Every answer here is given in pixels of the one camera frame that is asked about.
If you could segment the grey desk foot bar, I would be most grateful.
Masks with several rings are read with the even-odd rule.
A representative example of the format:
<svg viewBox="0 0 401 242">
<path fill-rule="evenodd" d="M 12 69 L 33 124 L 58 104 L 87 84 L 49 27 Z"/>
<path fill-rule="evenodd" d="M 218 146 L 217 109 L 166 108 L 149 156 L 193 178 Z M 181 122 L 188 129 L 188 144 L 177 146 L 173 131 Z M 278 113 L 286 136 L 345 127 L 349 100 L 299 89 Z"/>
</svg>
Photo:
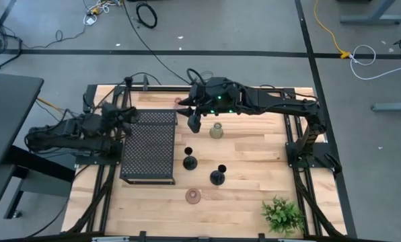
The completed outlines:
<svg viewBox="0 0 401 242">
<path fill-rule="evenodd" d="M 401 102 L 373 104 L 371 110 L 373 112 L 401 112 Z"/>
</svg>

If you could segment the green artificial plant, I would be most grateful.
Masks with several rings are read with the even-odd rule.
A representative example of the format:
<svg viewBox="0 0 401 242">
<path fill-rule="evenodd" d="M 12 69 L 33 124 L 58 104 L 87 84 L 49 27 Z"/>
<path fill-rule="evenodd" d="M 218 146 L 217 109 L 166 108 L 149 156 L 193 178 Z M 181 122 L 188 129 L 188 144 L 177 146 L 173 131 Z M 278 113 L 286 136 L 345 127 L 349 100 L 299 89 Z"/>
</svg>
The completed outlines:
<svg viewBox="0 0 401 242">
<path fill-rule="evenodd" d="M 261 215 L 268 223 L 269 232 L 279 233 L 286 237 L 296 231 L 304 232 L 304 215 L 293 200 L 275 196 L 271 203 L 262 201 Z"/>
</svg>

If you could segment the black perforated metal shelf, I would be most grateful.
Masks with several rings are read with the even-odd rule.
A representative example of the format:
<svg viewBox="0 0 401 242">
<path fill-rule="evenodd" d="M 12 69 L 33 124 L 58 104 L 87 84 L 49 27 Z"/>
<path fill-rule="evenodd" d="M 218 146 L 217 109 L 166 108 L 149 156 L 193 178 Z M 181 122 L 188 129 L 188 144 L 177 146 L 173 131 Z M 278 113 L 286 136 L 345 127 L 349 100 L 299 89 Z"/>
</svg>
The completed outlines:
<svg viewBox="0 0 401 242">
<path fill-rule="evenodd" d="M 174 110 L 139 110 L 124 138 L 120 179 L 132 185 L 174 185 L 178 119 Z"/>
</svg>

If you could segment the grey desk leg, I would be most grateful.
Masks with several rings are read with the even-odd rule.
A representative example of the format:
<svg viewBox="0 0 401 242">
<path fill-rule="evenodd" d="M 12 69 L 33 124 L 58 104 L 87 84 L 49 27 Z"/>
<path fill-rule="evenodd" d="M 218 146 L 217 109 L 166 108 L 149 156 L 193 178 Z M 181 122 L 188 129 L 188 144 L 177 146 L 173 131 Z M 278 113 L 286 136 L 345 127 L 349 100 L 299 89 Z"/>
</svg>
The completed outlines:
<svg viewBox="0 0 401 242">
<path fill-rule="evenodd" d="M 340 23 L 350 25 L 400 25 L 401 15 L 387 15 L 386 11 L 396 0 L 381 0 L 379 6 L 368 15 L 342 15 Z"/>
</svg>

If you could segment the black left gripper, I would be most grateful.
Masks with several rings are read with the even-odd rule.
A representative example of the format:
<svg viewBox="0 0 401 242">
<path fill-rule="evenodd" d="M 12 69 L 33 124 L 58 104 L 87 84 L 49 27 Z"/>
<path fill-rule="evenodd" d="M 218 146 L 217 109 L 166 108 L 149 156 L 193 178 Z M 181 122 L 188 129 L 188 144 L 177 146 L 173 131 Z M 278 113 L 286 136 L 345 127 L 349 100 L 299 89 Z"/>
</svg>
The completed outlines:
<svg viewBox="0 0 401 242">
<path fill-rule="evenodd" d="M 135 124 L 139 121 L 136 107 L 119 110 L 114 104 L 105 102 L 99 125 L 99 133 L 106 134 L 114 129 L 122 129 L 122 123 Z"/>
</svg>

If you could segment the dark grey side table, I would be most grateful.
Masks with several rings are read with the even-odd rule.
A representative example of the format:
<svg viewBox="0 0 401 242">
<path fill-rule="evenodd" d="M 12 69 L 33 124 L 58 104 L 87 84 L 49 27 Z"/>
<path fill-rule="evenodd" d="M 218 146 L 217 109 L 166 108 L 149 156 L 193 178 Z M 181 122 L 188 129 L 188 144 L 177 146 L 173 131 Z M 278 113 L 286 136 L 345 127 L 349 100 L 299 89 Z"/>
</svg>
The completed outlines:
<svg viewBox="0 0 401 242">
<path fill-rule="evenodd" d="M 74 170 L 13 144 L 43 84 L 39 77 L 0 73 L 0 200 L 17 173 L 25 175 L 32 170 L 66 182 L 75 175 Z"/>
</svg>

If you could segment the green ribbed glass candle holder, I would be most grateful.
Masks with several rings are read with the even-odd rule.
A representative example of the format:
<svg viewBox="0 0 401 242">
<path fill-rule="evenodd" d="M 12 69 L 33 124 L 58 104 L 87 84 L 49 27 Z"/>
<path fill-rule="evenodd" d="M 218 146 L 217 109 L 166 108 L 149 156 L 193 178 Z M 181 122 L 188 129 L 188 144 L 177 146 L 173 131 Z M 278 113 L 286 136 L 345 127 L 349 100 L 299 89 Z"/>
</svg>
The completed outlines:
<svg viewBox="0 0 401 242">
<path fill-rule="evenodd" d="M 213 139 L 220 139 L 224 135 L 223 127 L 220 122 L 214 123 L 209 131 L 210 137 Z"/>
</svg>

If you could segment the black candlestick holder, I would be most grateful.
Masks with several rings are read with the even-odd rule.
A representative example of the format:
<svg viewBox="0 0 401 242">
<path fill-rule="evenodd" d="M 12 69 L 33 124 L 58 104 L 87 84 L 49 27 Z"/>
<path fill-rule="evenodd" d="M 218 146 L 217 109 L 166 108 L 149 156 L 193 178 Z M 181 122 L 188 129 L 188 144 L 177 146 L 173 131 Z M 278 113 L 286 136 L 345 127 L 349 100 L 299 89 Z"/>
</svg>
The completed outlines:
<svg viewBox="0 0 401 242">
<path fill-rule="evenodd" d="M 225 165 L 219 165 L 216 170 L 210 174 L 210 182 L 215 186 L 220 186 L 225 181 L 225 172 L 227 168 Z"/>
<path fill-rule="evenodd" d="M 184 153 L 186 154 L 186 157 L 183 160 L 183 166 L 187 170 L 193 170 L 196 169 L 198 165 L 197 158 L 192 156 L 193 150 L 191 147 L 186 147 L 184 149 Z"/>
</svg>

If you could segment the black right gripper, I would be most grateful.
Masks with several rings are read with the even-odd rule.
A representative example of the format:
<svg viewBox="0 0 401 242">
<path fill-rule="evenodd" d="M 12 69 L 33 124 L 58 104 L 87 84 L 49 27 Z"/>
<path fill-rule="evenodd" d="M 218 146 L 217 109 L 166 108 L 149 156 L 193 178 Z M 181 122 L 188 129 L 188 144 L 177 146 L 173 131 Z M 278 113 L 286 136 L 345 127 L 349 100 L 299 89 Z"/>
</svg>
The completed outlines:
<svg viewBox="0 0 401 242">
<path fill-rule="evenodd" d="M 181 106 L 194 106 L 201 114 L 224 114 L 240 112 L 240 85 L 225 77 L 213 77 L 209 82 L 192 86 L 189 96 L 181 99 Z M 190 117 L 195 114 L 191 107 L 177 109 L 177 113 Z"/>
</svg>

